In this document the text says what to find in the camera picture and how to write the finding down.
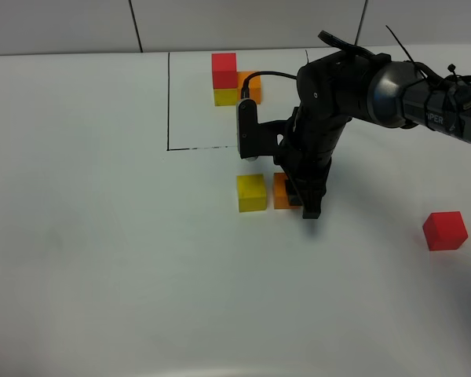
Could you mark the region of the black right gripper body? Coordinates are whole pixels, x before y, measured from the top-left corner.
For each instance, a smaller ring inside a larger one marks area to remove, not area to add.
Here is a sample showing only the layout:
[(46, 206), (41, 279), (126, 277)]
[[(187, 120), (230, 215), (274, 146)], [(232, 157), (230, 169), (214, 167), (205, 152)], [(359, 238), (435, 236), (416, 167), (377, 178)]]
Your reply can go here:
[(273, 158), (274, 164), (298, 184), (309, 181), (325, 192), (333, 151), (351, 120), (349, 115), (316, 119), (304, 106), (294, 108), (285, 125), (278, 155)]

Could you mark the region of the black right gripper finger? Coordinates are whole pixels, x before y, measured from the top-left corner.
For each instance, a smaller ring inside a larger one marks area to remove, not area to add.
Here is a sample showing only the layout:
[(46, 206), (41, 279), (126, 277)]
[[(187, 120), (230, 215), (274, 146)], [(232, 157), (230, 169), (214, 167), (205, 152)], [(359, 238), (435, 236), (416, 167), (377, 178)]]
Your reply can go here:
[(319, 180), (294, 181), (294, 188), (302, 205), (303, 219), (318, 219), (321, 215), (321, 203), (326, 194), (326, 182)]
[(285, 190), (287, 194), (287, 201), (289, 206), (300, 206), (301, 200), (299, 195), (289, 179), (285, 180)]

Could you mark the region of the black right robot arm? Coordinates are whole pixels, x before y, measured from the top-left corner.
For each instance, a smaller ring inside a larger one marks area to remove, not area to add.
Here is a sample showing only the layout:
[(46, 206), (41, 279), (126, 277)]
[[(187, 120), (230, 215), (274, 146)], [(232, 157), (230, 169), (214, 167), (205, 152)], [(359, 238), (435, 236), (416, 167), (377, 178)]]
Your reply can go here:
[(333, 151), (346, 123), (432, 131), (471, 144), (471, 75), (453, 64), (446, 77), (412, 58), (394, 61), (321, 31), (337, 52), (307, 63), (296, 77), (300, 104), (275, 162), (296, 192), (305, 219), (317, 219), (327, 190)]

